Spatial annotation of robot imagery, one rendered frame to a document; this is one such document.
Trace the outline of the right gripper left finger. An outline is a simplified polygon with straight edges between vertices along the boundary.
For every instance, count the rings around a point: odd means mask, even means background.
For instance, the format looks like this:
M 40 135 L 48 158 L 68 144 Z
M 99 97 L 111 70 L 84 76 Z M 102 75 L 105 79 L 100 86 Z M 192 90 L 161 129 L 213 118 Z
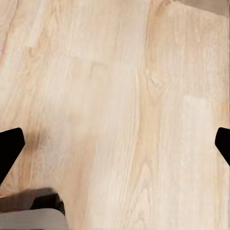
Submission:
M 25 140 L 21 128 L 0 133 L 0 185 L 24 146 Z

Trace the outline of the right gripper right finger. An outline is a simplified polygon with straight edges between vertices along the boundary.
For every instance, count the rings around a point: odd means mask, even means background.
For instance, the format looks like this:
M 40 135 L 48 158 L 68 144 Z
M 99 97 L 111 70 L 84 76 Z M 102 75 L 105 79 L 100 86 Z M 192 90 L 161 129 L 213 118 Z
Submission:
M 230 166 L 230 129 L 223 127 L 218 129 L 215 145 Z

